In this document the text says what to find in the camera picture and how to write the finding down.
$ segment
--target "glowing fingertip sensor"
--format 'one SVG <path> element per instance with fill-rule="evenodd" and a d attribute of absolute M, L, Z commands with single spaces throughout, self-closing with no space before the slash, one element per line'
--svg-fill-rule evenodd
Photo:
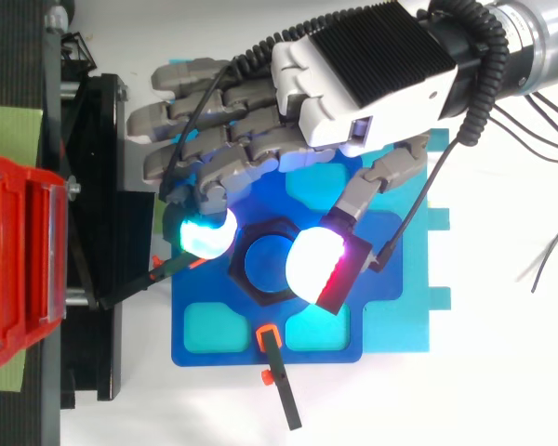
<path fill-rule="evenodd" d="M 184 251 L 211 260 L 230 249 L 237 229 L 235 215 L 228 209 L 225 223 L 219 228 L 199 225 L 191 220 L 182 221 L 179 227 L 179 242 Z"/>
<path fill-rule="evenodd" d="M 345 254 L 343 237 L 327 228 L 310 228 L 299 233 L 286 261 L 286 278 L 291 290 L 315 304 Z"/>

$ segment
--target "black heat sink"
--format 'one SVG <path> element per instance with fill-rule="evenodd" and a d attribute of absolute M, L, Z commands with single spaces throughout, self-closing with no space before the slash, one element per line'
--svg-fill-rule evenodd
<path fill-rule="evenodd" d="M 360 108 L 456 65 L 398 2 L 365 7 L 310 39 Z"/>

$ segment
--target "robot finger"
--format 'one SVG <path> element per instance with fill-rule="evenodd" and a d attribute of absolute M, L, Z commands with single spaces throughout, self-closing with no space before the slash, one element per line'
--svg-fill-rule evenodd
<path fill-rule="evenodd" d="M 199 165 L 209 162 L 217 151 L 230 146 L 226 126 L 209 128 L 199 133 L 184 145 L 174 169 L 174 177 L 188 178 Z M 143 164 L 144 179 L 161 179 L 175 149 L 176 144 L 171 144 L 147 155 Z"/>
<path fill-rule="evenodd" d="M 290 172 L 335 156 L 337 146 L 308 147 L 296 126 L 278 125 L 268 109 L 248 118 L 232 127 L 232 136 L 237 138 L 232 146 L 215 153 L 196 174 L 194 198 L 203 216 L 223 213 L 228 194 L 244 190 L 266 173 Z"/>
<path fill-rule="evenodd" d="M 201 97 L 200 92 L 194 92 L 172 104 L 159 102 L 133 111 L 126 125 L 128 136 L 137 142 L 174 138 L 184 130 Z M 196 128 L 205 130 L 225 125 L 274 103 L 275 94 L 271 79 L 248 81 L 225 92 L 218 89 L 205 105 Z"/>
<path fill-rule="evenodd" d="M 153 72 L 151 85 L 162 99 L 186 98 L 192 93 L 206 90 L 219 71 L 228 63 L 227 60 L 211 58 L 171 63 Z M 225 90 L 236 84 L 236 79 L 228 74 L 221 79 L 219 88 Z"/>

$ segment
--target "green paper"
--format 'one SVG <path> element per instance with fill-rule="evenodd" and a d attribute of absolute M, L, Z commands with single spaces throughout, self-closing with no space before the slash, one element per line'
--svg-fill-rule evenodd
<path fill-rule="evenodd" d="M 0 391 L 20 392 L 25 370 L 25 353 L 25 350 L 20 351 L 0 368 Z"/>
<path fill-rule="evenodd" d="M 0 156 L 18 164 L 35 165 L 42 113 L 0 107 Z"/>

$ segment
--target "black metal frame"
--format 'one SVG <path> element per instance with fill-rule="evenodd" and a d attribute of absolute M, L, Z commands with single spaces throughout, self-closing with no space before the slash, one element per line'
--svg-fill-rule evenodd
<path fill-rule="evenodd" d="M 86 306 L 68 307 L 62 323 L 61 407 L 74 407 L 76 390 L 97 390 L 112 400 L 120 390 L 122 305 L 116 295 L 149 270 L 154 195 L 117 189 L 125 115 L 115 74 L 82 76 L 72 102 L 62 103 L 64 176 L 81 192 L 70 203 L 68 286 L 85 290 Z"/>

